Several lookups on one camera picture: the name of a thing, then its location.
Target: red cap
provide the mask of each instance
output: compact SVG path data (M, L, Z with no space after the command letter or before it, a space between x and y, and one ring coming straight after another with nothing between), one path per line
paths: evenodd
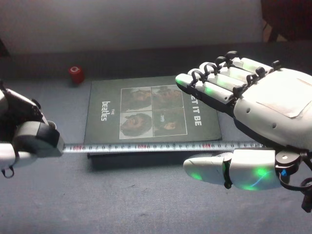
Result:
M80 66L73 66L68 69L68 72L74 83L80 84L84 81L84 74Z

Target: book cover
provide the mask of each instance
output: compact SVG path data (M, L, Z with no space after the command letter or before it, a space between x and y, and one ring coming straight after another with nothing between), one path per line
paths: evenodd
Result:
M93 81L85 144L219 140L216 110L175 76Z

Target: wall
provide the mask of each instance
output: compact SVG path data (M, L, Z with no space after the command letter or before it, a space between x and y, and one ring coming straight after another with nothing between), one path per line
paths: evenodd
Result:
M11 54L256 42L260 0L0 0Z

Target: gray tablecloth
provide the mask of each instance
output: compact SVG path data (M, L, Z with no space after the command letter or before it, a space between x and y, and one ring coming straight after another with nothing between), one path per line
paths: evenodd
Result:
M311 42L238 44L130 52L23 55L0 59L0 78L42 105L67 143L83 142L91 80L177 75L230 50L312 75ZM70 83L67 68L87 79ZM224 140L249 140L219 113ZM263 234L311 233L303 195L283 188L226 190L196 181L183 169L187 153L87 159L39 159L1 180L0 233ZM311 175L305 165L292 179Z

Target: table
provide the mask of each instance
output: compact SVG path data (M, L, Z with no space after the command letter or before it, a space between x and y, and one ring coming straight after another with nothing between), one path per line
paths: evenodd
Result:
M0 59L0 78L42 106L67 143L83 142L91 80L186 73L230 50L312 75L309 41L250 43L139 51L19 55ZM73 87L68 67L79 64L87 79ZM249 140L219 113L224 140ZM310 233L303 195L226 190L188 177L187 153L87 159L64 154L38 159L0 178L0 233L242 234ZM309 177L301 165L292 183Z

